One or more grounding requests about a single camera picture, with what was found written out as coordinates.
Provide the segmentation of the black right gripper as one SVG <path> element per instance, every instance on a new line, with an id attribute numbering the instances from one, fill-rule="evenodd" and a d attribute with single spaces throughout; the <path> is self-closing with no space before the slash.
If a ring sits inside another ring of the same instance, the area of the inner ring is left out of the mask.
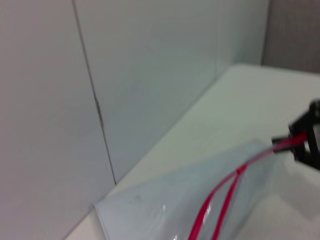
<path id="1" fill-rule="evenodd" d="M 273 144 L 288 144 L 292 137 L 300 134 L 306 135 L 306 142 L 309 150 L 304 143 L 297 146 L 274 146 L 275 154 L 289 152 L 295 162 L 300 162 L 316 170 L 320 170 L 320 100 L 313 100 L 309 109 L 289 125 L 290 135 L 275 136 L 271 138 Z"/>

